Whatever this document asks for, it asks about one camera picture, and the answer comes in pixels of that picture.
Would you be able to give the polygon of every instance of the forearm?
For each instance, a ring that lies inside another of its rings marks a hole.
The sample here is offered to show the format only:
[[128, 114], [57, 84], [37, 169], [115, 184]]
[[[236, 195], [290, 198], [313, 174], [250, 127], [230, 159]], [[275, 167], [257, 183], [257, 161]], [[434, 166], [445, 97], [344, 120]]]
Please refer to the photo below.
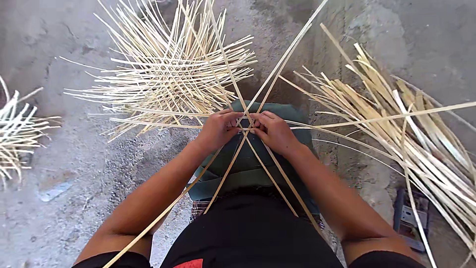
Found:
[[287, 158], [341, 241], [396, 235], [354, 189], [341, 182], [305, 145]]
[[209, 152], [195, 141], [132, 192], [99, 228], [108, 235], [138, 235], [182, 192]]

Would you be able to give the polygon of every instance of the green fabric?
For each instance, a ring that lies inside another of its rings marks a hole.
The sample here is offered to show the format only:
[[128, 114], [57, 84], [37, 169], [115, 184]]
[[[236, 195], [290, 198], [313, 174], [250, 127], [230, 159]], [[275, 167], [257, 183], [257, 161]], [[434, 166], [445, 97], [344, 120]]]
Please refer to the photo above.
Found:
[[[231, 106], [233, 110], [236, 112], [242, 112], [243, 107], [239, 100], [235, 100], [232, 102]], [[260, 106], [260, 103], [254, 103], [249, 112], [255, 113]], [[279, 117], [300, 122], [307, 124], [307, 118], [301, 114], [294, 106], [288, 104], [277, 104], [277, 103], [266, 103], [263, 105], [263, 111], [270, 111], [274, 114], [278, 115]], [[249, 126], [249, 121], [247, 119], [243, 119], [241, 121], [243, 127]], [[315, 154], [314, 148], [312, 146], [312, 138], [311, 133], [307, 129], [296, 129], [293, 130], [294, 135], [296, 138], [302, 143], [307, 145], [311, 151]], [[225, 146], [223, 146], [220, 153], [217, 155], [213, 163], [204, 173], [204, 175], [200, 178], [200, 180], [190, 189], [188, 192], [190, 198], [192, 200], [201, 200], [205, 198], [210, 198], [216, 192], [218, 185], [222, 177], [224, 176], [233, 155], [235, 154], [236, 150], [238, 149], [241, 140], [243, 139], [243, 134], [238, 134], [234, 136]], [[253, 148], [256, 150], [257, 154], [259, 155], [261, 161], [265, 164], [266, 168], [269, 170], [273, 178], [275, 179], [276, 183], [281, 188], [289, 188], [288, 184], [284, 180], [283, 176], [279, 172], [278, 168], [276, 167], [273, 159], [269, 156], [266, 148], [264, 147], [262, 141], [258, 136], [249, 133], [248, 139], [253, 145]], [[204, 169], [204, 167], [208, 164], [210, 159], [215, 153], [209, 155], [200, 167], [196, 170], [195, 176], [198, 176], [200, 172]], [[283, 158], [281, 155], [274, 153], [276, 159], [278, 160], [279, 164], [285, 171], [286, 175], [288, 176], [289, 180], [299, 192], [303, 200], [305, 200], [306, 205], [308, 206], [309, 210], [312, 213], [318, 213], [317, 206], [315, 205], [314, 201], [310, 197], [308, 190], [306, 189], [305, 185], [300, 180], [299, 176], [297, 175], [294, 168], [291, 164]], [[272, 181], [269, 179], [268, 175], [262, 168], [261, 164], [259, 163], [258, 159], [254, 155], [253, 151], [248, 145], [248, 142], [245, 141], [243, 147], [241, 148], [235, 163], [231, 167], [231, 170], [220, 189], [219, 195], [222, 195], [228, 191], [236, 190], [240, 187], [248, 187], [248, 186], [271, 186], [273, 185]]]

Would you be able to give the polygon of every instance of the red patch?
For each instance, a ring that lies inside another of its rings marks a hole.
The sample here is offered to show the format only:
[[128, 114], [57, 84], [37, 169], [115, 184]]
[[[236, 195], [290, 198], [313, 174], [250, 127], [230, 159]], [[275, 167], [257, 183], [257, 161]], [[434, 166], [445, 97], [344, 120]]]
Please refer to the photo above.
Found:
[[175, 266], [174, 268], [202, 268], [203, 259], [195, 259], [188, 262], [184, 262]]

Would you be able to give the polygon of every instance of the finger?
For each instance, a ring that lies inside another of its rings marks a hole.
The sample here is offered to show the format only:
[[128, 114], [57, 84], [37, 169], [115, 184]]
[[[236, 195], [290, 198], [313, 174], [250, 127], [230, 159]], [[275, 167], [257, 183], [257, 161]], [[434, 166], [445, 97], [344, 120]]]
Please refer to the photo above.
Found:
[[223, 114], [223, 119], [225, 119], [225, 121], [233, 121], [233, 120], [236, 120], [240, 117], [243, 116], [243, 113], [242, 112], [229, 112], [229, 113], [226, 113], [226, 114]]
[[225, 110], [221, 110], [221, 111], [218, 111], [217, 113], [218, 114], [226, 114], [226, 113], [229, 113], [229, 112], [232, 112], [233, 110], [231, 110], [230, 108], [228, 109], [225, 109]]
[[261, 123], [259, 122], [259, 120], [256, 120], [255, 121], [255, 127], [259, 127], [261, 125]]
[[258, 119], [260, 117], [260, 113], [250, 113], [249, 116], [253, 119]]
[[268, 116], [271, 119], [280, 118], [279, 116], [275, 115], [274, 113], [272, 113], [270, 111], [264, 111], [264, 112], [262, 112], [262, 114], [265, 114], [266, 116]]
[[266, 143], [268, 141], [268, 135], [259, 128], [253, 128], [250, 132], [258, 136], [263, 142]]
[[258, 118], [258, 120], [261, 124], [265, 125], [265, 127], [268, 127], [273, 119], [268, 117], [266, 114], [261, 114], [261, 116]]
[[239, 127], [232, 127], [229, 130], [227, 130], [227, 133], [225, 135], [225, 137], [227, 138], [227, 142], [229, 142], [231, 138], [233, 138], [233, 136], [238, 134], [239, 130], [240, 130]]

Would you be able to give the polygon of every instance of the gray concrete ground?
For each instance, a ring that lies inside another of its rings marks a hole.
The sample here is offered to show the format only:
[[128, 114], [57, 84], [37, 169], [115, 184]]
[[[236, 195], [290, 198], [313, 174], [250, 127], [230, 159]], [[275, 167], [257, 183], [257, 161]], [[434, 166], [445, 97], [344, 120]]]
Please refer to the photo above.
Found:
[[[115, 5], [115, 0], [104, 1]], [[228, 8], [227, 38], [255, 36], [252, 48], [259, 63], [255, 77], [240, 83], [250, 99], [272, 67], [317, 7], [317, 0], [217, 0], [216, 9]], [[164, 10], [172, 10], [163, 4]], [[26, 94], [38, 86], [45, 90], [30, 102], [41, 115], [60, 115], [62, 128], [51, 133], [48, 148], [36, 150], [34, 168], [25, 173], [18, 189], [13, 183], [0, 193], [0, 267], [69, 267], [89, 237], [113, 208], [137, 185], [172, 159], [197, 131], [170, 129], [140, 137], [126, 135], [106, 144], [99, 134], [113, 126], [94, 103], [74, 100], [63, 88], [84, 89], [94, 85], [81, 66], [59, 60], [65, 56], [88, 65], [112, 68], [106, 28], [93, 16], [106, 14], [96, 1], [4, 0], [0, 2], [0, 74], [11, 91]], [[329, 1], [317, 21], [344, 38], [352, 51], [357, 40], [390, 71], [408, 79], [444, 104], [476, 100], [476, 4], [470, 0], [342, 0]], [[284, 76], [296, 80], [292, 70], [306, 65], [331, 78], [349, 79], [342, 58], [324, 36], [318, 23], [308, 32], [289, 61]], [[337, 122], [315, 116], [319, 110], [294, 89], [278, 81], [270, 101], [292, 103], [310, 122]], [[474, 123], [471, 110], [457, 111]], [[470, 151], [473, 133], [450, 121]], [[350, 133], [349, 129], [340, 129]], [[340, 142], [332, 136], [320, 139]], [[395, 189], [401, 178], [364, 156], [333, 144], [316, 143], [321, 160], [336, 170], [350, 186], [360, 189], [385, 219], [391, 221]], [[66, 189], [54, 197], [52, 189]], [[190, 200], [182, 200], [154, 236], [151, 263], [159, 266], [167, 250], [188, 223]], [[467, 250], [434, 211], [430, 218], [430, 245], [442, 268], [457, 267]], [[334, 239], [335, 250], [342, 258]]]

